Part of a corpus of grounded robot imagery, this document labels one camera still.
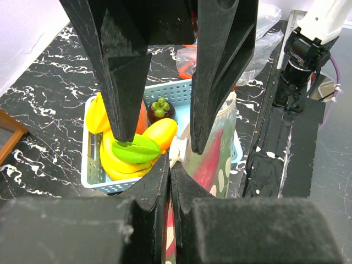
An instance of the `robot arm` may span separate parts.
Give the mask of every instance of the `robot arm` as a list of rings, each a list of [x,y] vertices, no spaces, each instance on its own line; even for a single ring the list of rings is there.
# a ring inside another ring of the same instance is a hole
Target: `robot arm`
[[[281,73],[274,104],[290,111],[302,112],[305,100],[315,87],[305,92],[313,72],[319,73],[330,59],[330,49],[338,39],[351,0],[316,0],[292,31],[284,51],[289,62]]]
[[[351,0],[316,0],[298,27],[303,36],[324,45],[338,37],[351,9]]]

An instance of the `yellow banana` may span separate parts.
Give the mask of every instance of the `yellow banana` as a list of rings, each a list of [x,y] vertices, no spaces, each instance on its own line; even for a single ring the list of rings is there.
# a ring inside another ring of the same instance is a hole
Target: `yellow banana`
[[[98,93],[90,104],[85,122],[88,131],[92,134],[98,134],[110,128],[101,93]]]
[[[119,171],[124,174],[135,173],[143,169],[150,168],[151,162],[145,162],[140,164],[131,164],[121,161],[116,158],[112,152],[112,142],[115,140],[111,129],[105,131],[103,134],[103,140],[100,145],[100,156],[103,157],[105,164],[114,170]]]
[[[148,169],[142,169],[135,173],[126,174],[126,173],[121,173],[117,171],[115,167],[112,167],[110,164],[108,164],[107,161],[105,160],[105,155],[100,154],[100,161],[104,171],[109,175],[109,177],[112,180],[129,180],[129,179],[134,179],[138,177],[143,177],[152,169],[152,166],[150,166]]]

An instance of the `purple cable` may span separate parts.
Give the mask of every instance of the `purple cable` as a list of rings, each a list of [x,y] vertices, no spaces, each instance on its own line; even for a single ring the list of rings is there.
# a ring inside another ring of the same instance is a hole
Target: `purple cable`
[[[336,71],[336,85],[340,86],[341,85],[341,73],[340,73],[340,69],[339,69],[339,65],[337,64],[336,60],[334,59],[333,56],[330,56],[330,61],[332,62],[332,65],[334,66],[335,68],[335,71]],[[333,94],[333,97],[337,97],[337,94],[339,93],[339,91],[335,90],[334,94]],[[323,127],[325,126],[327,120],[329,119],[330,117],[330,114],[331,114],[331,109],[332,109],[332,105],[334,104],[334,102],[331,102],[328,106],[328,110],[326,112],[326,116],[324,118],[324,121],[323,123],[321,124],[321,126],[319,127],[318,129],[318,132],[320,132]]]

